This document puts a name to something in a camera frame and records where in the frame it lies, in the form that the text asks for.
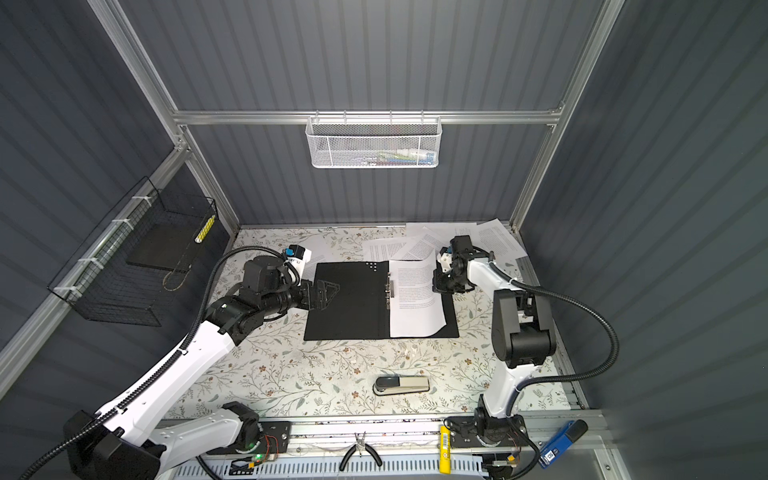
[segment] wire basket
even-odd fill
[[[111,234],[96,251],[76,260],[74,273],[62,269],[48,289],[88,320],[160,326],[205,241],[200,232],[210,230],[215,213],[210,198],[153,190],[125,218],[112,220]],[[142,257],[157,253],[156,245],[147,244],[152,238],[170,242],[163,245],[170,256]]]
[[[434,168],[438,165],[439,118],[412,123],[306,122],[306,140],[317,168]]]

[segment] binder ring mechanism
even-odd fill
[[[386,295],[386,309],[389,310],[389,299],[395,298],[395,280],[392,280],[389,276],[389,272],[386,274],[386,285],[384,287],[384,294]]]

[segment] white mesh basket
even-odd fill
[[[306,140],[317,168],[434,168],[442,125],[439,118],[397,123],[306,122]]]

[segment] floral pattern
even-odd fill
[[[402,236],[402,227],[337,227],[241,230],[234,247],[264,245],[282,250],[320,235],[345,261],[362,260],[362,242]],[[243,264],[257,255],[230,258],[211,295],[221,297],[242,280]],[[517,267],[507,265],[514,275]],[[212,366],[169,410],[168,418],[206,415],[237,400],[268,417],[471,412],[491,382],[491,301],[481,291],[454,295],[457,339],[321,340],[304,342],[307,312],[290,310],[265,323]],[[551,359],[537,376],[556,374]],[[424,375],[432,389],[423,394],[375,396],[382,375]],[[521,410],[569,409],[559,383],[526,389]]]

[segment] blue object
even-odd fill
[[[560,458],[560,455],[568,450],[568,447],[573,445],[581,436],[588,430],[587,423],[584,420],[571,420],[566,423],[565,426],[560,429],[559,432],[554,434],[547,445],[541,448],[541,456],[538,458],[538,464],[542,468],[547,468],[552,465],[555,460]]]

